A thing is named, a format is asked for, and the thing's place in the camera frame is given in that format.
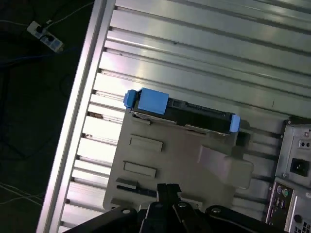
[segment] slotted aluminum panel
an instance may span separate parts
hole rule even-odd
[[[310,4],[271,2],[96,0],[37,232],[104,212],[123,96],[142,87],[249,123],[244,158],[255,170],[232,208],[260,220],[281,123],[311,114]]]

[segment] usb port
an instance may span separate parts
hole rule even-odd
[[[276,207],[278,207],[280,205],[280,198],[277,198],[276,200]]]
[[[284,208],[285,208],[285,201],[284,201],[284,200],[281,201],[280,207],[281,207],[281,209],[284,209]]]

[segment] power strip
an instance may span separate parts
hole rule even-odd
[[[45,44],[47,47],[49,47],[54,52],[61,52],[64,49],[64,43],[60,41],[58,38],[56,38],[53,34],[49,33],[47,30],[43,29],[42,33],[39,33],[37,31],[37,27],[40,27],[41,25],[37,22],[33,21],[27,28],[27,31],[36,37],[37,39],[40,39],[40,41]],[[52,36],[54,39],[53,41],[49,41],[47,36]]]

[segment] blue cable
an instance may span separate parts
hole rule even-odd
[[[7,63],[16,62],[16,61],[20,61],[20,60],[29,60],[29,59],[36,59],[36,58],[53,57],[53,56],[56,56],[56,55],[64,54],[64,53],[67,53],[67,52],[70,52],[70,51],[75,51],[75,50],[77,50],[76,47],[64,50],[64,51],[62,51],[60,53],[51,53],[51,54],[38,55],[38,56],[28,56],[28,57],[18,57],[18,58],[9,59],[9,60],[6,60],[6,61],[1,61],[0,65],[5,65]]]

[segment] metal bolt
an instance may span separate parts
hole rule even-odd
[[[129,214],[131,211],[130,210],[127,210],[127,209],[125,209],[125,210],[122,210],[122,213],[124,213],[124,214]]]
[[[180,208],[185,208],[185,207],[187,206],[187,204],[184,203],[184,202],[182,202],[182,203],[179,203],[178,206],[179,206]]]
[[[212,212],[215,214],[219,214],[221,212],[221,210],[219,208],[214,208],[214,209],[212,209]]]

